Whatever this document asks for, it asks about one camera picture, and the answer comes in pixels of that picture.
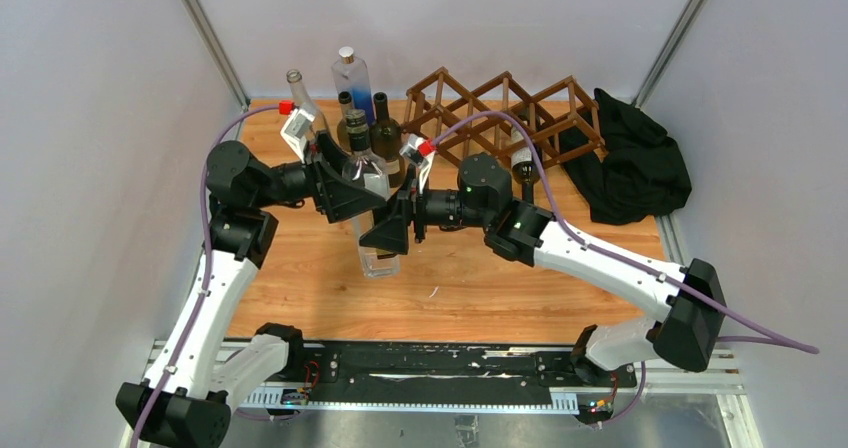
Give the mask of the dark wine bottle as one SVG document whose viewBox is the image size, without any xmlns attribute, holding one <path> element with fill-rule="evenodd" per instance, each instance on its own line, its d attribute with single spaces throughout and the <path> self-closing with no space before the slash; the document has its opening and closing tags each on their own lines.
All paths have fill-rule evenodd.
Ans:
<svg viewBox="0 0 848 448">
<path fill-rule="evenodd" d="M 371 145 L 375 154 L 386 162 L 391 188 L 399 187 L 405 175 L 405 159 L 400 154 L 402 147 L 401 128 L 389 113 L 388 97 L 384 92 L 373 95 L 375 121 L 370 128 Z"/>
<path fill-rule="evenodd" d="M 512 178 L 521 188 L 522 200 L 533 204 L 535 185 L 540 181 L 540 173 L 534 162 L 532 152 L 539 153 L 539 150 L 537 147 L 530 149 L 524 142 L 521 131 L 515 128 L 511 129 L 510 141 L 521 143 L 521 147 L 510 155 Z"/>
</svg>

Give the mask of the clear bottle black cap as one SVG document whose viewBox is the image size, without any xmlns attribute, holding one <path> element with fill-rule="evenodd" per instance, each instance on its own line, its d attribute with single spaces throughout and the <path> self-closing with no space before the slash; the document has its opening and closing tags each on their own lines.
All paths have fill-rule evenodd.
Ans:
<svg viewBox="0 0 848 448">
<path fill-rule="evenodd" d="M 361 109 L 349 110 L 344 115 L 344 121 L 351 155 L 342 169 L 343 178 L 387 200 L 390 189 L 388 167 L 386 161 L 371 148 L 365 112 Z M 393 253 L 359 245 L 360 237 L 373 228 L 374 224 L 374 215 L 371 210 L 352 219 L 355 244 L 363 273 L 367 278 L 395 275 L 400 271 L 400 261 L 394 257 Z"/>
</svg>

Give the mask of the clear bottle black label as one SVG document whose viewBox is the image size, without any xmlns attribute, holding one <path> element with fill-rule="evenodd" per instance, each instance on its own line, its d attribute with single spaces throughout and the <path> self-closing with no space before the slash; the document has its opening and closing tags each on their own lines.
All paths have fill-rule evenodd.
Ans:
<svg viewBox="0 0 848 448">
<path fill-rule="evenodd" d="M 286 73 L 286 79 L 295 105 L 314 116 L 312 129 L 314 131 L 327 131 L 328 124 L 323 111 L 308 94 L 302 74 L 297 69 L 290 69 Z"/>
</svg>

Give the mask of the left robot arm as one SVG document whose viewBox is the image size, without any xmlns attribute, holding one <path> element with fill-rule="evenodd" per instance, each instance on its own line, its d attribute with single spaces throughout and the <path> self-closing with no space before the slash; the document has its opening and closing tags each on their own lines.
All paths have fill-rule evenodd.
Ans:
<svg viewBox="0 0 848 448">
<path fill-rule="evenodd" d="M 331 223 L 377 208 L 380 198 L 344 179 L 347 155 L 325 131 L 297 142 L 295 162 L 271 167 L 240 141 L 212 148 L 201 177 L 203 252 L 191 291 L 165 347 L 139 382 L 123 384 L 116 406 L 130 443 L 217 447 L 234 412 L 269 377 L 298 379 L 302 333 L 270 323 L 224 363 L 217 356 L 278 227 L 274 206 L 311 199 Z"/>
</svg>

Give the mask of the blue square glass bottle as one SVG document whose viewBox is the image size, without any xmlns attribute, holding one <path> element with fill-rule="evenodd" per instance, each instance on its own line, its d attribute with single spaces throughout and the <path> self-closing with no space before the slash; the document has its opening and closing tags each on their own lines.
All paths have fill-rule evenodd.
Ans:
<svg viewBox="0 0 848 448">
<path fill-rule="evenodd" d="M 332 64 L 331 72 L 338 92 L 351 95 L 353 107 L 363 110 L 369 125 L 375 122 L 375 112 L 368 67 L 350 46 L 338 50 L 338 59 Z"/>
</svg>

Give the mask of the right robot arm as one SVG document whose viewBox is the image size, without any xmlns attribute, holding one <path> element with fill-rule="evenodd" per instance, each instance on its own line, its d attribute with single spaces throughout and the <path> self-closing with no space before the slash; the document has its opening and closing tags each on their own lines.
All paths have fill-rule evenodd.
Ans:
<svg viewBox="0 0 848 448">
<path fill-rule="evenodd" d="M 404 255 L 410 227 L 418 239 L 429 226 L 480 228 L 485 245 L 499 257 L 582 279 L 640 308 L 640 318 L 581 332 L 570 361 L 573 376 L 584 385 L 652 359 L 690 372 L 708 368 L 725 304 L 712 264 L 693 259 L 681 266 L 641 257 L 565 229 L 550 211 L 515 197 L 510 174 L 488 154 L 465 158 L 457 185 L 431 189 L 408 173 L 387 207 L 376 210 L 361 245 Z"/>
</svg>

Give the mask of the olive green wine bottle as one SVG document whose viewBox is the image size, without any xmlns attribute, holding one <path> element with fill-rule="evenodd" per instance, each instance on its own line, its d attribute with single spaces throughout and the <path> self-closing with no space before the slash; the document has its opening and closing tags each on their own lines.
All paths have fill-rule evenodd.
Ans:
<svg viewBox="0 0 848 448">
<path fill-rule="evenodd" d="M 336 138 L 339 146 L 347 153 L 351 152 L 350 139 L 347 131 L 346 117 L 354 109 L 352 95 L 349 91 L 341 91 L 338 94 L 341 117 L 336 127 Z"/>
</svg>

